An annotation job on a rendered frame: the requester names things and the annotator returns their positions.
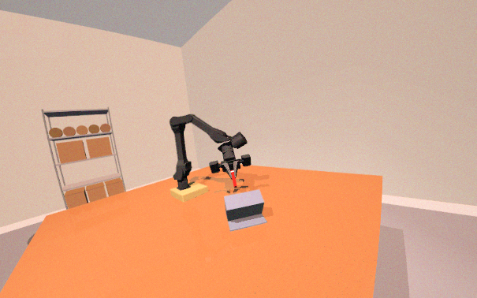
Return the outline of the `grey square panel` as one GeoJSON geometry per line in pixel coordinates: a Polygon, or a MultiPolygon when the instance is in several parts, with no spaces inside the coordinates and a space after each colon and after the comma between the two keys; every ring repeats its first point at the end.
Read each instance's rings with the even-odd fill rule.
{"type": "Polygon", "coordinates": [[[229,231],[267,223],[262,215],[264,198],[260,190],[224,196],[229,231]]]}

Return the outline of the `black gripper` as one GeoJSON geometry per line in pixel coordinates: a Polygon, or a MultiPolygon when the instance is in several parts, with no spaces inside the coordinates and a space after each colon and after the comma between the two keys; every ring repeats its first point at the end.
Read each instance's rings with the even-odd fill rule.
{"type": "Polygon", "coordinates": [[[218,164],[218,161],[213,161],[209,163],[209,167],[211,169],[211,173],[218,173],[220,168],[222,168],[223,172],[227,172],[230,178],[232,179],[232,174],[230,172],[229,166],[233,166],[234,169],[234,177],[237,178],[237,171],[240,169],[240,164],[245,166],[251,165],[251,156],[250,155],[241,155],[241,159],[236,159],[233,149],[225,149],[222,152],[223,160],[221,163],[218,164]]]}

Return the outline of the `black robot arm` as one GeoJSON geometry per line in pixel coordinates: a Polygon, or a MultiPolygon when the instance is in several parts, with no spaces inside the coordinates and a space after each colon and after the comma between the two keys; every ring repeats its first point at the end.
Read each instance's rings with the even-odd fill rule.
{"type": "Polygon", "coordinates": [[[189,162],[187,160],[184,142],[185,124],[190,122],[196,125],[199,129],[203,130],[205,133],[207,133],[215,143],[226,142],[220,145],[220,147],[218,147],[220,152],[223,152],[225,149],[228,148],[233,149],[233,147],[238,149],[248,143],[245,137],[241,134],[241,132],[238,132],[235,136],[228,136],[222,130],[213,128],[194,114],[188,114],[181,117],[171,117],[170,127],[175,133],[174,138],[177,150],[176,173],[173,175],[173,179],[177,180],[177,189],[180,191],[186,188],[191,188],[191,186],[188,185],[187,176],[189,176],[190,172],[192,171],[192,162],[189,162]]]}

